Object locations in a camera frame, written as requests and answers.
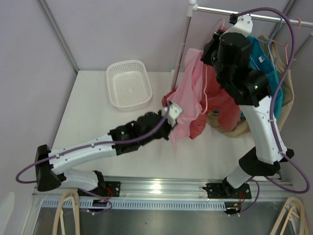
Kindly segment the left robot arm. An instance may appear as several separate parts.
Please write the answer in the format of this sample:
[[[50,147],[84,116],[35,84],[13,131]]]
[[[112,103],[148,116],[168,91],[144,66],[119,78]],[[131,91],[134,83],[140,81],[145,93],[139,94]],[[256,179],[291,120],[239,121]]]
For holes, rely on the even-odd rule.
[[[100,171],[84,172],[74,167],[99,158],[135,152],[153,140],[168,140],[179,116],[179,111],[164,108],[157,113],[148,112],[83,145],[63,150],[39,146],[35,159],[38,162],[35,167],[37,190],[46,192],[66,187],[76,188],[80,196],[115,196]]]

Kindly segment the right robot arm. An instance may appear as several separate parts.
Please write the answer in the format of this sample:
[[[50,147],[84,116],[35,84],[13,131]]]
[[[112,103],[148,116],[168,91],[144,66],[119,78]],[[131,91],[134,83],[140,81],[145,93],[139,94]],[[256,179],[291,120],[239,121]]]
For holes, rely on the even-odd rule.
[[[255,146],[239,159],[238,166],[222,181],[223,194],[234,198],[240,187],[255,176],[273,176],[284,156],[294,156],[281,137],[275,138],[277,122],[270,117],[272,101],[267,76],[250,67],[252,44],[241,33],[219,29],[204,46],[201,61],[212,66],[220,88],[225,90],[244,114]]]

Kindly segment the pink t shirt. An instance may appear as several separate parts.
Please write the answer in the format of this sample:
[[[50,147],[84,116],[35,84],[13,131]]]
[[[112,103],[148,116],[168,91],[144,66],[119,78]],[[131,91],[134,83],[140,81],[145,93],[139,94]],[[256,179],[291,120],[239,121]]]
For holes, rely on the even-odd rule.
[[[167,101],[176,103],[182,108],[177,126],[170,134],[173,148],[177,151],[177,141],[191,136],[191,122],[195,121],[203,108],[200,104],[203,95],[203,51],[191,48],[185,55],[185,72],[182,80],[173,93],[166,98]]]

